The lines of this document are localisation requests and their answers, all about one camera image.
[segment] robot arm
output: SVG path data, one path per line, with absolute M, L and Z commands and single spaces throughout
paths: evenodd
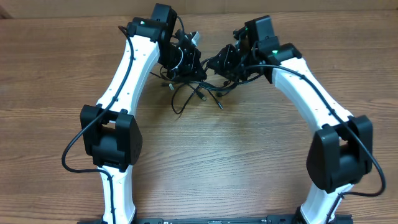
M 281 62 L 282 67 L 286 67 L 302 75 L 305 75 L 322 93 L 327 102 L 332 105 L 337 115 L 345 122 L 352 114 L 340 106 L 321 86 L 321 84 L 312 75 L 304 58 L 291 58 Z M 303 119 L 307 122 L 312 134 L 322 129 L 323 125 L 329 124 L 336 126 L 339 121 L 333 117 L 325 104 L 321 101 L 314 89 L 300 77 L 295 76 L 285 70 L 278 68 L 272 71 L 272 82 L 286 97 L 288 97 L 294 106 L 298 109 Z M 353 184 L 346 184 L 338 187 L 334 192 L 327 193 L 319 189 L 314 183 L 304 204 L 300 207 L 300 213 L 305 223 L 325 223 L 327 214 L 338 194 L 351 190 Z M 334 211 L 328 221 L 334 219 Z
M 134 37 L 130 37 L 130 40 L 134 46 L 133 66 L 127 81 L 120 92 L 118 101 L 113 104 L 110 110 L 115 112 L 126 110 L 127 114 L 135 116 L 138 99 L 141 95 L 149 72 L 159 59 L 160 52 L 159 43 L 151 42 L 150 38 L 148 37 L 135 35 Z M 130 61 L 130 56 L 131 49 L 126 41 L 124 55 L 115 73 L 115 76 L 104 95 L 97 102 L 97 105 L 101 105 L 102 109 L 105 109 L 108 106 L 116 90 L 120 86 L 125 76 L 125 72 Z M 128 165 L 127 169 L 124 172 L 121 172 L 118 168 L 111 166 L 98 167 L 98 169 L 106 170 L 109 172 L 109 174 L 111 174 L 111 176 L 113 176 L 114 212 L 118 223 L 131 223 L 136 212 L 136 207 L 132 201 L 132 168 L 133 165 Z M 101 173 L 101 178 L 103 182 L 105 201 L 103 221 L 111 224 L 113 223 L 110 197 L 111 190 L 107 176 Z

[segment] wood grain surface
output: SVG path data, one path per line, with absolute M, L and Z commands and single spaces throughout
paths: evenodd
M 183 16 L 199 30 L 202 58 L 233 42 L 232 31 L 262 14 Z M 271 14 L 281 43 L 304 54 L 320 83 L 374 126 L 374 154 L 387 191 L 347 197 L 338 213 L 356 223 L 398 221 L 398 11 Z M 131 17 L 0 21 L 0 223 L 76 223 L 103 214 L 99 174 L 72 174 L 61 154 L 80 130 L 84 104 L 109 85 L 124 49 L 117 25 Z M 209 74 L 209 82 L 222 83 Z M 139 217 L 263 217 L 294 213 L 311 184 L 312 140 L 293 104 L 263 78 L 221 99 L 194 97 L 181 117 L 173 94 L 149 77 L 137 109 L 144 138 L 134 166 Z M 179 106 L 189 90 L 178 95 Z M 94 168 L 79 140 L 67 162 Z M 355 187 L 379 188 L 373 169 Z
M 0 0 L 15 19 L 150 15 L 156 3 L 179 14 L 393 10 L 398 0 Z

